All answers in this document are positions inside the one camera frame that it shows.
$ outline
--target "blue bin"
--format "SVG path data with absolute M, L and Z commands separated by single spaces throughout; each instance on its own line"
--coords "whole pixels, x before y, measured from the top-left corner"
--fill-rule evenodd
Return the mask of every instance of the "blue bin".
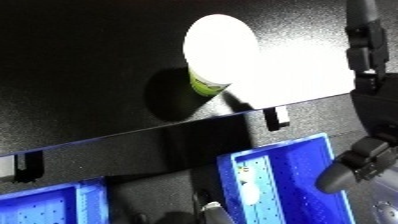
M 315 187 L 332 159 L 326 134 L 218 157 L 229 214 L 237 224 L 355 223 L 345 192 Z M 244 198 L 248 182 L 259 190 L 249 190 L 254 202 Z
M 102 178 L 0 195 L 0 224 L 108 224 Z

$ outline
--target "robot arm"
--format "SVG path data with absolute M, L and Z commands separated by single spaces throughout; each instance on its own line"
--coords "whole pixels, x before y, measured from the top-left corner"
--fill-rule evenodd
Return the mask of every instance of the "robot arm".
M 398 75 L 386 73 L 387 38 L 375 0 L 347 0 L 346 33 L 347 59 L 355 72 L 351 97 L 369 136 L 338 156 L 319 176 L 316 186 L 325 193 L 370 180 L 398 158 Z

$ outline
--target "white lid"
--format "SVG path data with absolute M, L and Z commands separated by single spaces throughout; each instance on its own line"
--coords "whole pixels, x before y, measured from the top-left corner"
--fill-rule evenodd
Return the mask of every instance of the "white lid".
M 188 66 L 200 78 L 217 84 L 249 75 L 259 56 L 253 31 L 242 21 L 219 14 L 196 21 L 185 36 L 183 50 Z

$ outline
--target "black table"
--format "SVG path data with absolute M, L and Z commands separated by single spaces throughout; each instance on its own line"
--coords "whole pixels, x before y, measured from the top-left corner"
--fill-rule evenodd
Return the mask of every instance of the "black table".
M 223 200 L 214 165 L 218 155 L 320 132 L 329 135 L 335 154 L 340 154 L 366 134 L 347 95 L 288 109 L 291 126 L 276 132 L 269 132 L 262 113 L 255 111 L 58 146 L 43 152 L 42 178 L 1 183 L 0 194 L 107 176 L 112 223 L 131 223 L 134 213 L 144 212 L 153 222 L 165 218 L 187 224 L 194 189 L 206 188 Z M 367 182 L 351 189 L 348 196 L 356 221 L 374 224 Z
M 295 38 L 310 45 L 327 40 L 341 57 L 319 60 L 341 66 L 343 3 L 2 1 L 0 155 L 247 111 L 228 94 L 207 99 L 191 90 L 182 55 L 190 25 L 213 13 L 237 17 L 253 28 L 263 50 Z M 398 2 L 380 4 L 394 62 Z M 333 75 L 327 70 L 320 75 Z M 283 90 L 283 83 L 275 85 Z M 259 88 L 253 100 L 273 97 L 264 91 Z

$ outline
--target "cup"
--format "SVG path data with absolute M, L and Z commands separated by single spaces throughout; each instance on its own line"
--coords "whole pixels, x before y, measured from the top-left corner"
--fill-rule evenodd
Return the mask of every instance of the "cup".
M 252 75 L 259 46 L 244 22 L 216 14 L 199 19 L 189 28 L 183 52 L 192 88 L 202 96 L 215 96 Z

